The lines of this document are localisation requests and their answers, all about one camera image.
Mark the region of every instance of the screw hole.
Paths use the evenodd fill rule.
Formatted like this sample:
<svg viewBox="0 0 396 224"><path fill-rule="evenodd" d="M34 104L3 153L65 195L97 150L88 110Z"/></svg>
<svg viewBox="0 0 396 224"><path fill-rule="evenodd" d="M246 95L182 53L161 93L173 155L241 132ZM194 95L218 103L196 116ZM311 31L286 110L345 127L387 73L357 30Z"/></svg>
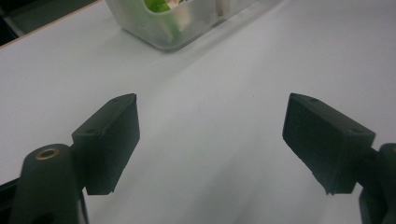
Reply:
<svg viewBox="0 0 396 224"><path fill-rule="evenodd" d="M37 155L35 155L35 159L38 161L44 161L51 159L58 154L59 154L58 148L47 148L37 153Z"/></svg>
<svg viewBox="0 0 396 224"><path fill-rule="evenodd" d="M51 224L54 220L55 215L53 213L46 213L33 220L32 224Z"/></svg>

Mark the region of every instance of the black plastic part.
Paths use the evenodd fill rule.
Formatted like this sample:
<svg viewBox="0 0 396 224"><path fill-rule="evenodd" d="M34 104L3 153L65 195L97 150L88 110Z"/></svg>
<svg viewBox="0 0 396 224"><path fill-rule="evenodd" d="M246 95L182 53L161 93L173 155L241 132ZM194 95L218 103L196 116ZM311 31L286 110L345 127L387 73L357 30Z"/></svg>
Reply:
<svg viewBox="0 0 396 224"><path fill-rule="evenodd" d="M361 192L359 206L362 224L381 224L388 210L383 197L373 196L366 189Z"/></svg>
<svg viewBox="0 0 396 224"><path fill-rule="evenodd" d="M18 179L15 179L0 186L0 223L7 223L9 220L17 185Z"/></svg>
<svg viewBox="0 0 396 224"><path fill-rule="evenodd" d="M139 141L136 95L107 102L72 134L73 153L81 159L78 169L87 193L105 195L114 191L121 173Z"/></svg>
<svg viewBox="0 0 396 224"><path fill-rule="evenodd" d="M382 224L396 223L396 144L385 144L378 153L378 176L388 211Z"/></svg>
<svg viewBox="0 0 396 224"><path fill-rule="evenodd" d="M49 145L25 158L9 223L87 223L68 146Z"/></svg>
<svg viewBox="0 0 396 224"><path fill-rule="evenodd" d="M370 154L375 133L320 100L292 93L283 138L327 193L350 193L355 161Z"/></svg>

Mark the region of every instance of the green object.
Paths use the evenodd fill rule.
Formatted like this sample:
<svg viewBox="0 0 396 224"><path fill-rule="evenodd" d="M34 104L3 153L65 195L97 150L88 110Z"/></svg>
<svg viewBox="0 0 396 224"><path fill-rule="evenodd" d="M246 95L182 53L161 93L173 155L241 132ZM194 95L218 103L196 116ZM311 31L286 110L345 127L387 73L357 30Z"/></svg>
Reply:
<svg viewBox="0 0 396 224"><path fill-rule="evenodd" d="M165 12L171 9L165 0L145 0L145 3L153 12Z"/></svg>

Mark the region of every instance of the white table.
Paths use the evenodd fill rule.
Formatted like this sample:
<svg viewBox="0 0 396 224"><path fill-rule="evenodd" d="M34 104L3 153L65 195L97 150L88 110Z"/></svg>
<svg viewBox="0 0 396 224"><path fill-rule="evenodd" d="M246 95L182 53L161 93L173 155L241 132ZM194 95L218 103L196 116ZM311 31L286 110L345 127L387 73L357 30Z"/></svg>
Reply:
<svg viewBox="0 0 396 224"><path fill-rule="evenodd" d="M129 92L141 140L91 223L361 223L361 188L325 195L282 127L298 92L395 141L396 2L256 4L174 52L87 7L0 49L0 182Z"/></svg>

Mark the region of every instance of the clear plastic container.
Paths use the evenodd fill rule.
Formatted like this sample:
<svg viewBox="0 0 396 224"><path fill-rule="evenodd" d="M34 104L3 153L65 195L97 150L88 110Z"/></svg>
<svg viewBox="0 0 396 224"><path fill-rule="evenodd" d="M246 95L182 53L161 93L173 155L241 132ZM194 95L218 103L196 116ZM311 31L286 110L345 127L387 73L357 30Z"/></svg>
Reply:
<svg viewBox="0 0 396 224"><path fill-rule="evenodd" d="M158 49L176 49L258 1L265 0L185 0L156 13L144 0L106 0L122 28Z"/></svg>

